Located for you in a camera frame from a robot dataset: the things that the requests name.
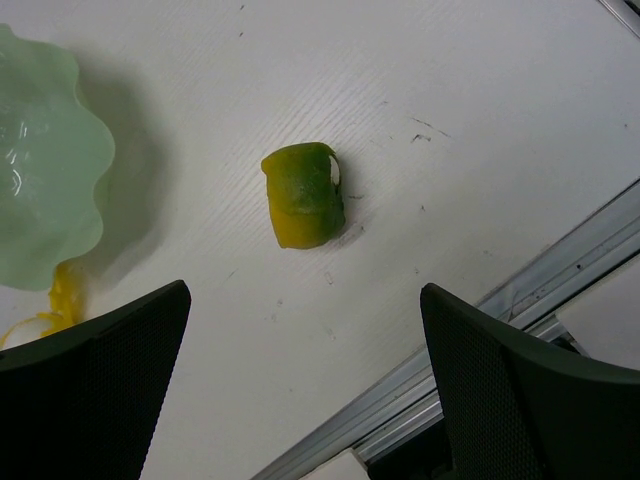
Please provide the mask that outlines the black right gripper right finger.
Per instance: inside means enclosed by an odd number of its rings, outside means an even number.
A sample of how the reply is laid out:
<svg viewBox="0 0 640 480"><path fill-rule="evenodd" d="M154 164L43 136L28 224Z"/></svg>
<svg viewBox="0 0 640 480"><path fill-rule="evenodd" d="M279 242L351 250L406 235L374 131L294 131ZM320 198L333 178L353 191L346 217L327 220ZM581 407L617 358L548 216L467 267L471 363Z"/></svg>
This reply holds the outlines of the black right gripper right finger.
<svg viewBox="0 0 640 480"><path fill-rule="evenodd" d="M547 343L433 283L420 309L457 478L638 478L638 371Z"/></svg>

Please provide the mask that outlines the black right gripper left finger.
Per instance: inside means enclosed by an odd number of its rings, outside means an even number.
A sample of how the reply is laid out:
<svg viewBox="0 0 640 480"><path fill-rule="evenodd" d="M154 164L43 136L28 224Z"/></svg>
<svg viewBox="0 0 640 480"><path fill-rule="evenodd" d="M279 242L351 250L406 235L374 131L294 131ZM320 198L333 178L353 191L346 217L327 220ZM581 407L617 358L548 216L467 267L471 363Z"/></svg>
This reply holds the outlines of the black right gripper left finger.
<svg viewBox="0 0 640 480"><path fill-rule="evenodd" d="M190 306L177 280L2 351L2 478L139 478Z"/></svg>

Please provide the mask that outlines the green yellow fake fruit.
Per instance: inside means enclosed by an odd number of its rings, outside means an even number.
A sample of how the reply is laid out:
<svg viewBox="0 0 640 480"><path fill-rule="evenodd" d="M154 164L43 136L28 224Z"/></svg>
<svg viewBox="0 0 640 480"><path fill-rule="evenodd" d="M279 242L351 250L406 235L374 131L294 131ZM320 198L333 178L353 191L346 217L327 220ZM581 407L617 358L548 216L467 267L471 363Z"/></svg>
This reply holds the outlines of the green yellow fake fruit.
<svg viewBox="0 0 640 480"><path fill-rule="evenodd" d="M346 223L336 153L321 142L289 145L261 161L269 215L282 249L307 250L333 240Z"/></svg>

